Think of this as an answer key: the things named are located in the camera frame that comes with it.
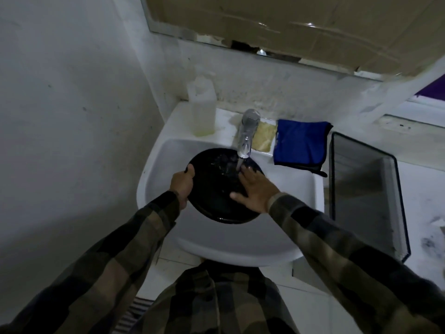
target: shirt sleeve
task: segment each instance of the shirt sleeve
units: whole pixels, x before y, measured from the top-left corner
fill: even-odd
[[[290,195],[272,197],[269,214],[364,333],[445,333],[445,298],[431,281]]]
[[[163,193],[90,248],[0,332],[109,333],[178,215],[176,194]]]

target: running water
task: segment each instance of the running water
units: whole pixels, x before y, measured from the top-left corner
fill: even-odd
[[[244,158],[239,157],[238,163],[236,164],[236,172],[238,172],[239,169],[241,168],[242,162],[244,162]]]

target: hand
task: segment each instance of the hand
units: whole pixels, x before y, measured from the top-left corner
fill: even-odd
[[[187,165],[187,172],[181,171],[173,175],[170,183],[170,191],[178,196],[179,208],[183,210],[187,206],[187,197],[193,188],[194,167]]]
[[[267,203],[280,190],[264,174],[259,171],[254,172],[251,167],[242,166],[239,179],[248,196],[245,197],[241,193],[231,192],[230,198],[252,211],[268,213]]]

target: black plate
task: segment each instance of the black plate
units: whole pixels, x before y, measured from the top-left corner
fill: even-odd
[[[237,152],[225,148],[205,150],[190,161],[195,177],[189,201],[206,217],[226,224],[242,224],[259,216],[229,197],[232,191],[247,195],[238,178],[237,162]],[[263,173],[250,158],[244,160],[244,165]]]

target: yellow sponge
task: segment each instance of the yellow sponge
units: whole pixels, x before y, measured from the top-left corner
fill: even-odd
[[[260,122],[253,137],[252,148],[261,152],[269,152],[276,132],[276,125]]]

